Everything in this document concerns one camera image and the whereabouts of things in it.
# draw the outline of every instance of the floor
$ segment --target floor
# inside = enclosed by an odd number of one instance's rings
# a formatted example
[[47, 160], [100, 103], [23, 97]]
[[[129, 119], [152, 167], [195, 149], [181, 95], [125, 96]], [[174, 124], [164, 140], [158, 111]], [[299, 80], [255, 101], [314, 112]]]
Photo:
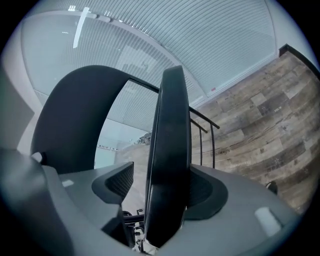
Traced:
[[[303, 213], [318, 183], [319, 106], [319, 80], [286, 52], [198, 109], [220, 126], [214, 128], [215, 168], [264, 185], [276, 181], [279, 196]], [[200, 164], [199, 129], [192, 124], [191, 130], [192, 163]], [[210, 132], [202, 133], [202, 148], [202, 164], [211, 167]], [[134, 183], [122, 205], [132, 213], [144, 208], [148, 155], [147, 145], [116, 155], [116, 162], [134, 161]]]

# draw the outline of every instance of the black baseboard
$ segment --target black baseboard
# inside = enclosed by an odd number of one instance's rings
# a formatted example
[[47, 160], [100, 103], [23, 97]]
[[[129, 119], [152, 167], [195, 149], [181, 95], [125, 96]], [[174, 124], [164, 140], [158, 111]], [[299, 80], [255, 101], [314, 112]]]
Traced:
[[313, 65], [310, 60], [307, 59], [306, 56], [304, 56], [301, 52], [297, 51], [295, 48], [290, 46], [289, 44], [285, 44], [279, 49], [279, 57], [283, 55], [286, 52], [292, 53], [294, 56], [296, 56], [300, 61], [302, 61], [314, 74], [315, 76], [320, 80], [320, 72], [316, 68], [315, 65]]

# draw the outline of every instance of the black vertical panel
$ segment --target black vertical panel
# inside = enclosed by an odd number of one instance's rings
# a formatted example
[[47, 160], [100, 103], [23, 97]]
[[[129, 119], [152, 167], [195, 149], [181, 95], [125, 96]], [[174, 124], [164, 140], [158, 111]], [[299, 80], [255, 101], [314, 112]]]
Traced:
[[53, 89], [35, 127], [31, 151], [45, 153], [59, 174], [94, 168], [102, 126], [129, 75], [107, 66], [85, 66]]
[[163, 72], [150, 143], [144, 225], [156, 247], [179, 229], [188, 203], [190, 133], [184, 72], [176, 66]]

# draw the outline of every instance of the black shoe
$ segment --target black shoe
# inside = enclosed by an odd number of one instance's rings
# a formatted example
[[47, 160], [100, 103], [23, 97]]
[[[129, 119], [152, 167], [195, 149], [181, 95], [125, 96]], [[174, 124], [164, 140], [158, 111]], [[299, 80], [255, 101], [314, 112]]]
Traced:
[[278, 194], [278, 186], [276, 184], [275, 181], [271, 181], [269, 182], [266, 186], [265, 186], [268, 190], [270, 190], [272, 193], [274, 194]]

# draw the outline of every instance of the wooden floor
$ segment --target wooden floor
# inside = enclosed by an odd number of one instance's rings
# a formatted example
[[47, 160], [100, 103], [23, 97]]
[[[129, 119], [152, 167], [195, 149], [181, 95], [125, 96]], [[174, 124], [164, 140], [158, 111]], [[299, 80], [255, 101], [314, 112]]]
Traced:
[[[214, 128], [215, 168], [266, 185], [302, 213], [318, 182], [320, 164], [320, 82], [286, 52], [263, 69], [198, 109]], [[196, 122], [210, 131], [205, 121]], [[200, 164], [199, 129], [193, 124], [192, 163]], [[202, 133], [203, 165], [212, 166], [211, 134]], [[134, 161], [134, 184], [123, 209], [144, 208], [149, 146], [118, 152], [117, 162]]]

